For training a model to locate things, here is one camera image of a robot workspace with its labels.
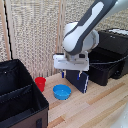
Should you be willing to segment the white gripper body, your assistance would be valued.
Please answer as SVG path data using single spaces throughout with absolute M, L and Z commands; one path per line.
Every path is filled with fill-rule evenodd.
M 77 54 L 75 56 L 66 54 L 55 54 L 53 56 L 54 67 L 56 69 L 63 70 L 78 70 L 88 71 L 89 70 L 89 58 L 88 53 Z

